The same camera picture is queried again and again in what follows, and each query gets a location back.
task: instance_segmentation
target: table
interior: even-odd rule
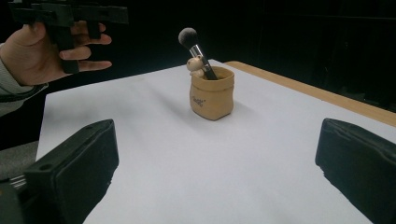
[[[275,82],[276,84],[282,85],[284,87],[316,97],[319,100],[326,101],[333,105],[341,106],[365,117],[375,119],[396,127],[396,113],[390,112],[388,110],[381,109],[372,105],[367,105],[366,103],[352,100],[339,94],[335,94],[333,92],[324,91],[322,89],[306,85],[302,82],[287,77],[282,77],[280,75],[262,70],[260,68],[245,63],[227,62],[226,64],[252,75],[256,75],[258,77],[262,77],[269,81]]]
[[[115,121],[120,166],[85,223],[371,223],[315,165],[321,122],[396,142],[394,123],[379,120],[393,114],[366,117],[329,103],[345,97],[210,62],[235,73],[233,112],[216,121],[191,111],[185,65],[47,96],[38,159],[85,125]]]

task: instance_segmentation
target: dark wall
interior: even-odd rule
[[[396,2],[266,1],[257,66],[395,110]]]
[[[99,3],[129,9],[129,25],[105,22],[111,45],[91,46],[92,60],[113,66],[54,81],[21,110],[0,118],[0,148],[38,139],[48,93],[185,64],[191,56],[177,39],[185,27],[197,31],[210,59],[248,63],[389,110],[396,102],[395,1]],[[21,25],[6,1],[0,1],[0,19],[4,42]]]

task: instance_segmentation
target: table edge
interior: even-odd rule
[[[282,77],[275,73],[265,71],[263,69],[254,67],[246,63],[229,61],[224,64],[227,64],[238,70],[247,72],[251,75],[272,81],[276,84],[282,85],[292,90],[313,96],[315,98],[318,98],[319,100],[331,103],[333,105],[341,106],[344,109],[353,111],[367,118],[375,119],[390,126],[396,127],[396,113],[393,113],[391,111],[375,107],[373,105],[368,105],[366,103],[353,100],[330,91],[325,91],[323,89],[304,84],[303,82],[299,82],[288,77]]]

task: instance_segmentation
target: human hand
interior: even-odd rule
[[[105,29],[106,27],[100,23],[100,32]],[[80,72],[102,70],[111,66],[109,61],[86,61],[92,54],[87,45],[108,45],[111,43],[110,36],[101,34],[100,39],[90,39],[85,21],[76,22],[75,26],[71,27],[71,34],[75,48],[59,52],[56,45],[50,42],[44,23],[23,25],[0,48],[0,58],[9,73],[22,86],[44,84],[70,75],[64,73],[61,58],[78,60]]]

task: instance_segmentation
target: sleeve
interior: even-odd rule
[[[0,58],[0,117],[19,109],[23,102],[47,87],[48,84],[21,86],[8,72]]]

